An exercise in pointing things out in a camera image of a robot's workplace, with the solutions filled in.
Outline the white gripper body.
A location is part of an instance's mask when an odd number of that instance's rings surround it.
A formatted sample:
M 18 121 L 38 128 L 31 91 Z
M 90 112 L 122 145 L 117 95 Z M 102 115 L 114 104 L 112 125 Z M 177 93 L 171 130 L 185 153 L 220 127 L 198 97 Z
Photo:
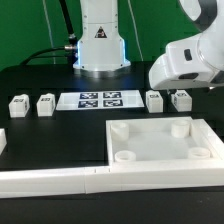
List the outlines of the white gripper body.
M 224 71 L 209 65 L 200 55 L 198 39 L 183 39 L 166 46 L 149 70 L 154 90 L 224 86 Z

